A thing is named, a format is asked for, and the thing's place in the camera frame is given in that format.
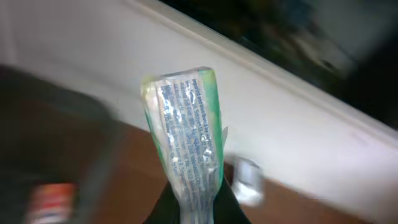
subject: wooden surface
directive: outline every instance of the wooden surface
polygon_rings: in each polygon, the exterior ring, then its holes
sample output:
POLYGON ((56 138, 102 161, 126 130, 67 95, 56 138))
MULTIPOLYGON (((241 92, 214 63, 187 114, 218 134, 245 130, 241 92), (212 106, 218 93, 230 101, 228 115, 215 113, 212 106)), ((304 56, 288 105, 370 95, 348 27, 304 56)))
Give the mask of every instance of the wooden surface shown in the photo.
MULTIPOLYGON (((167 178, 149 133, 124 125, 119 161, 100 201, 93 223, 142 223, 153 209, 167 178)), ((266 180, 266 200, 243 208, 257 223, 365 223, 266 180)))

